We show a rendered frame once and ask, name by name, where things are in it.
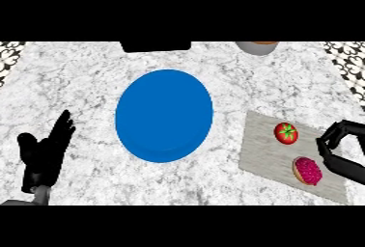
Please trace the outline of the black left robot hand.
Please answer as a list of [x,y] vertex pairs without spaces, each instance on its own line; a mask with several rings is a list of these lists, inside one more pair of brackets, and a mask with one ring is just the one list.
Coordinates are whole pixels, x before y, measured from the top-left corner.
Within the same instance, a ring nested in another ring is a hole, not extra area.
[[33,194],[40,185],[52,187],[57,184],[74,130],[70,111],[64,110],[48,138],[39,141],[33,134],[20,134],[21,161],[26,165],[21,186],[24,193]]

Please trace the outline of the grey round pot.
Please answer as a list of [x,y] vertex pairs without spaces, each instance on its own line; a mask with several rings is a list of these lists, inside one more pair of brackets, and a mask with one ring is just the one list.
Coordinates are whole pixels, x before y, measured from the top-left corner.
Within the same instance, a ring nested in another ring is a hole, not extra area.
[[277,48],[278,41],[260,41],[260,42],[253,42],[253,41],[238,41],[237,45],[240,49],[258,56],[268,55]]

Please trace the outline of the blue oval plate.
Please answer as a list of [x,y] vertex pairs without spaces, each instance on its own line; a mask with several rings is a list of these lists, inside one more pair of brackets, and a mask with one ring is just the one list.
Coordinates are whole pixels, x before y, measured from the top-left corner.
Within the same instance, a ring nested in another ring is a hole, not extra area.
[[120,97],[114,114],[119,139],[142,160],[176,161],[203,144],[213,116],[213,101],[200,80],[181,70],[153,71]]

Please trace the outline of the black appliance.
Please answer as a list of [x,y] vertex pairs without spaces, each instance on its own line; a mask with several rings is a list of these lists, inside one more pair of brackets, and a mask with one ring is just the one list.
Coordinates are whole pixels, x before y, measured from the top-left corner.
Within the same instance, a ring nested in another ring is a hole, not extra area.
[[122,41],[123,49],[127,53],[188,50],[190,41]]

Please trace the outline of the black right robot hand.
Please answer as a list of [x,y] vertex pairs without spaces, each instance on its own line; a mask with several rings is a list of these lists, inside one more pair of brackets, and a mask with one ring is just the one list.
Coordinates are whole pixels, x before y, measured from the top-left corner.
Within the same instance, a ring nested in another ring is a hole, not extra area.
[[348,120],[334,122],[325,133],[315,139],[320,155],[324,158],[324,165],[339,176],[365,185],[365,166],[333,154],[340,141],[346,135],[358,139],[359,147],[365,154],[365,124]]

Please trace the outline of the red tomato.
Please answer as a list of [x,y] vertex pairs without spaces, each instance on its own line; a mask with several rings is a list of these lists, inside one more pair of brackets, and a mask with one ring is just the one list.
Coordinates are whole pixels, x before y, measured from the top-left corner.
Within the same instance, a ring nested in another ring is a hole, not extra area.
[[278,142],[284,145],[293,145],[299,140],[299,131],[290,123],[280,123],[277,125],[274,135]]

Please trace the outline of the grey rectangular placemat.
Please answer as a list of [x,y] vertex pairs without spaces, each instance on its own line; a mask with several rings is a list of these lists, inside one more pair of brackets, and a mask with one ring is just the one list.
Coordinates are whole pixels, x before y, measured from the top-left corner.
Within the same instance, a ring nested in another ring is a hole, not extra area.
[[[281,123],[286,123],[286,120],[255,111],[247,112],[240,169],[315,196],[348,204],[345,178],[327,169],[318,154],[315,139],[323,135],[323,131],[293,123],[299,131],[299,140],[293,145],[284,145],[274,135],[274,128]],[[293,162],[300,156],[311,158],[321,169],[323,180],[317,185],[305,185],[296,178]]]

